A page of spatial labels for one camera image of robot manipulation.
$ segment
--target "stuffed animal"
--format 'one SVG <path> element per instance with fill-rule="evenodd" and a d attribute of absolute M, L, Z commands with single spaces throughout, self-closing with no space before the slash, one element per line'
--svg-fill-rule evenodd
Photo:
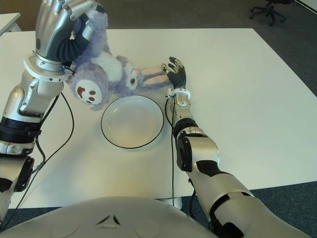
<path fill-rule="evenodd" d="M 89 15 L 94 32 L 86 50 L 73 63 L 74 74 L 66 81 L 76 97 L 98 111 L 112 94 L 127 97 L 140 87 L 154 90 L 170 84 L 160 67 L 139 70 L 126 57 L 115 57 L 107 43 L 107 14 L 91 11 Z"/>

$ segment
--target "office chair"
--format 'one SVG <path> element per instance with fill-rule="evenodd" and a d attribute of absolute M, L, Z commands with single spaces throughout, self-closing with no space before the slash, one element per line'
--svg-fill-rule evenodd
<path fill-rule="evenodd" d="M 275 4 L 290 4 L 292 3 L 294 0 L 267 0 L 268 3 L 266 4 L 265 7 L 259 7 L 259 6 L 255 6 L 253 7 L 250 12 L 252 12 L 253 14 L 250 16 L 250 19 L 253 19 L 254 15 L 258 15 L 258 14 L 262 14 L 262 13 L 266 13 L 266 16 L 271 16 L 273 22 L 270 23 L 270 26 L 274 26 L 275 23 L 275 15 L 282 17 L 282 20 L 280 21 L 281 23 L 284 23 L 286 21 L 286 17 L 284 15 L 282 15 L 281 13 L 274 11 L 274 7 Z"/>

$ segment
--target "wire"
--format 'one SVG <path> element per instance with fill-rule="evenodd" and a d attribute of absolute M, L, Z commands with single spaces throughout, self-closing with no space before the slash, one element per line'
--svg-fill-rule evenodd
<path fill-rule="evenodd" d="M 172 129 L 173 129 L 173 125 L 172 125 L 172 123 L 170 122 L 170 120 L 168 119 L 168 116 L 167 116 L 167 111 L 166 111 L 166 108 L 167 108 L 167 102 L 168 102 L 168 99 L 166 100 L 166 103 L 165 103 L 165 116 L 166 116 L 166 119 L 167 119 L 167 121 L 168 121 L 168 123 L 169 123 L 169 125 L 172 127 Z"/>
<path fill-rule="evenodd" d="M 41 153 L 43 159 L 42 159 L 42 162 L 41 162 L 39 165 L 37 165 L 36 169 L 34 169 L 34 170 L 32 171 L 32 174 L 34 174 L 34 173 L 36 173 L 38 170 L 40 170 L 41 167 L 43 166 L 43 164 L 45 163 L 45 160 L 46 160 L 45 153 L 44 153 L 44 151 L 42 150 L 42 148 L 41 148 L 41 146 L 40 146 L 40 143 L 39 143 L 39 136 L 38 136 L 38 135 L 35 137 L 35 144 L 36 144 L 36 147 L 38 148 L 39 152 Z"/>
<path fill-rule="evenodd" d="M 45 116 L 43 117 L 42 121 L 40 122 L 40 129 L 41 129 L 43 123 L 45 122 L 46 118 L 48 118 L 49 114 L 51 113 L 53 107 L 55 106 L 55 104 L 56 104 L 56 102 L 57 102 L 57 100 L 58 100 L 58 98 L 59 98 L 59 95 L 57 95 L 57 96 L 55 97 L 55 99 L 54 99 L 52 105 L 50 106 L 49 110 L 47 111 L 47 113 L 46 113 Z M 32 174 L 34 174 L 34 173 L 36 173 L 38 170 L 40 170 L 41 167 L 44 165 L 44 162 L 45 162 L 45 160 L 46 160 L 45 153 L 43 152 L 43 150 L 42 150 L 42 148 L 41 148 L 41 146 L 40 146 L 40 143 L 39 143 L 39 136 L 38 136 L 38 135 L 35 137 L 35 144 L 36 144 L 36 147 L 38 148 L 39 152 L 41 153 L 43 159 L 42 159 L 42 162 L 41 162 L 39 165 L 37 165 L 36 169 L 34 169 L 34 170 L 32 171 Z"/>
<path fill-rule="evenodd" d="M 174 99 L 173 114 L 172 114 L 172 125 L 174 125 L 174 112 L 175 112 L 175 99 Z M 173 199 L 173 206 L 174 206 L 174 143 L 173 143 L 173 133 L 174 133 L 174 127 L 172 126 L 172 133 L 171 133 L 171 145 L 172 145 L 172 199 Z"/>
<path fill-rule="evenodd" d="M 196 195 L 196 190 L 194 189 L 193 195 L 191 196 L 191 198 L 189 200 L 189 215 L 194 220 L 196 220 L 195 217 L 194 217 L 194 213 L 193 213 L 193 202 L 194 202 L 195 195 Z"/>
<path fill-rule="evenodd" d="M 33 181 L 34 181 L 36 175 L 39 173 L 39 171 L 41 170 L 41 168 L 43 168 L 43 166 L 44 166 L 61 148 L 63 148 L 64 145 L 67 144 L 67 142 L 70 140 L 70 138 L 71 138 L 72 135 L 73 135 L 74 128 L 75 128 L 74 115 L 73 115 L 73 112 L 72 112 L 72 110 L 71 110 L 71 108 L 70 108 L 70 105 L 69 105 L 67 99 L 65 98 L 65 96 L 63 95 L 63 93 L 61 93 L 61 95 L 62 95 L 62 97 L 64 98 L 64 100 L 65 100 L 65 102 L 66 102 L 66 104 L 67 104 L 67 107 L 68 107 L 68 109 L 69 109 L 70 115 L 71 115 L 71 119 L 72 119 L 72 129 L 71 129 L 71 133 L 70 133 L 68 139 L 67 139 L 47 160 L 45 160 L 45 162 L 43 163 L 43 165 L 36 171 L 36 173 L 34 174 L 34 176 L 33 176 L 32 180 L 31 180 L 31 182 L 29 183 L 27 189 L 25 190 L 25 192 L 24 192 L 24 194 L 23 194 L 21 200 L 19 201 L 19 203 L 18 203 L 18 205 L 16 206 L 16 208 L 13 210 L 13 213 L 12 213 L 11 216 L 9 217 L 9 219 L 8 219 L 7 223 L 5 224 L 5 226 L 3 227 L 2 231 L 4 231 L 5 228 L 7 227 L 7 225 L 10 223 L 10 221 L 11 221 L 13 215 L 15 214 L 15 212 L 17 211 L 17 209 L 18 209 L 19 206 L 21 205 L 23 199 L 24 199 L 25 196 L 26 196 L 26 193 L 29 191 L 29 189 L 30 189 L 30 187 L 31 187 L 31 185 L 32 185 L 32 183 L 33 183 Z"/>
<path fill-rule="evenodd" d="M 63 147 L 68 143 L 68 141 L 71 139 L 71 137 L 72 137 L 72 135 L 73 135 L 74 128 L 75 128 L 75 121 L 74 121 L 73 112 L 72 112 L 72 110 L 71 110 L 71 108 L 70 108 L 70 105 L 69 105 L 67 99 L 65 98 L 64 94 L 61 93 L 61 95 L 62 95 L 62 97 L 64 98 L 64 100 L 65 100 L 65 102 L 66 102 L 66 104 L 67 104 L 67 107 L 68 107 L 68 109 L 69 109 L 70 115 L 71 115 L 71 121 L 72 121 L 71 133 L 70 133 L 68 139 L 64 142 L 64 144 L 62 144 L 54 153 L 52 153 L 51 156 L 49 156 L 49 158 L 45 161 L 44 165 L 45 165 L 61 148 L 63 148 Z"/>
<path fill-rule="evenodd" d="M 51 107 L 49 108 L 48 112 L 45 114 L 45 116 L 43 117 L 42 121 L 40 122 L 40 128 L 42 127 L 43 123 L 45 122 L 46 118 L 49 116 L 49 114 L 51 113 L 53 107 L 55 106 L 55 103 L 57 102 L 59 98 L 59 95 L 57 95 L 51 105 Z"/>

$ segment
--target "desk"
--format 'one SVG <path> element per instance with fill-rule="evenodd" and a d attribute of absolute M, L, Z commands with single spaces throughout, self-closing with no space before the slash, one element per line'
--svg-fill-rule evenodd
<path fill-rule="evenodd" d="M 20 13 L 0 14 L 0 36 L 4 32 L 21 31 L 20 27 L 15 22 L 20 15 Z"/>
<path fill-rule="evenodd" d="M 317 98 L 254 30 L 108 30 L 108 42 L 115 55 L 139 67 L 167 62 L 168 56 L 182 60 L 196 122 L 217 143 L 220 168 L 247 188 L 317 180 Z M 1 111 L 34 47 L 34 32 L 0 38 Z M 150 145 L 120 149 L 102 135 L 103 112 L 91 111 L 67 85 L 64 93 L 75 116 L 74 135 L 38 174 L 22 207 L 65 206 L 101 196 L 171 197 L 168 123 Z M 165 89 L 139 93 L 163 107 Z M 40 136 L 47 155 L 70 130 L 60 98 Z M 32 156 L 36 164 L 41 161 L 37 150 Z M 175 196 L 190 195 L 187 175 L 175 168 Z M 21 196 L 13 196 L 11 207 Z"/>

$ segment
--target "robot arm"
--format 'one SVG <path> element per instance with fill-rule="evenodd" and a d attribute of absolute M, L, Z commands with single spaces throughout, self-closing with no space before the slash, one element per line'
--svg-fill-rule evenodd
<path fill-rule="evenodd" d="M 275 216 L 236 177 L 218 168 L 217 145 L 190 112 L 185 68 L 176 58 L 170 61 L 174 65 L 162 64 L 162 68 L 174 85 L 168 97 L 177 165 L 192 181 L 212 232 L 220 238 L 309 237 Z"/>
<path fill-rule="evenodd" d="M 43 0 L 36 23 L 36 50 L 24 60 L 26 70 L 10 93 L 0 122 L 0 226 L 16 191 L 28 184 L 35 138 L 51 100 L 68 78 L 65 65 L 87 47 L 94 31 L 92 10 L 104 12 L 94 0 Z M 70 39 L 75 23 L 79 25 Z"/>

